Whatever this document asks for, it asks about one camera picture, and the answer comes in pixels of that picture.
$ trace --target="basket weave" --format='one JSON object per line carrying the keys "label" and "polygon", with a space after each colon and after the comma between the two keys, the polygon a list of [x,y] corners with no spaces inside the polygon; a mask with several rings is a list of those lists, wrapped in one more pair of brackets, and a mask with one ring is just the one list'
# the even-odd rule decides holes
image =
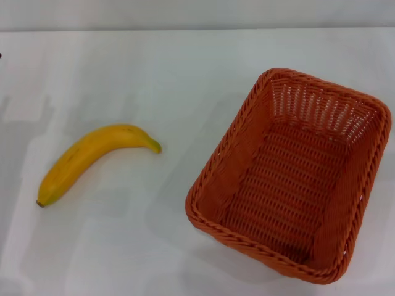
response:
{"label": "basket weave", "polygon": [[263,73],[186,198],[192,224],[285,276],[338,280],[391,128],[382,102]]}

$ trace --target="basket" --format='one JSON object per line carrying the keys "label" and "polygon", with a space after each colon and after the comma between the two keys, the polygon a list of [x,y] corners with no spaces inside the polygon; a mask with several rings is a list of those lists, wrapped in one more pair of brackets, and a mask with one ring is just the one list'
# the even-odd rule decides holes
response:
{"label": "basket", "polygon": [[284,276],[334,282],[351,260],[390,128],[372,96],[271,69],[190,189],[188,218]]}

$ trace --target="banana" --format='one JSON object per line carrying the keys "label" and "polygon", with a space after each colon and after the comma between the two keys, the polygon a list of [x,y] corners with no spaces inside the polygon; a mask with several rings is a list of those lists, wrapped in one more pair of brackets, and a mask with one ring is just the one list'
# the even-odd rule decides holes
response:
{"label": "banana", "polygon": [[133,125],[110,125],[94,130],[71,146],[41,182],[37,204],[40,207],[60,199],[80,175],[104,154],[119,148],[147,147],[160,153],[160,144],[141,128]]}

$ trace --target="white table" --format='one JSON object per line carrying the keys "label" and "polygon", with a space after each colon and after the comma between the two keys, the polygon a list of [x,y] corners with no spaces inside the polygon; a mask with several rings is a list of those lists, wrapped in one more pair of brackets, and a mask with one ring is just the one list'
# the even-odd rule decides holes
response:
{"label": "white table", "polygon": [[[194,229],[184,204],[257,77],[288,67],[395,110],[395,28],[0,33],[0,295],[395,295],[395,140],[336,283],[280,276]],[[42,209],[38,185],[86,132],[129,122],[124,149]]]}

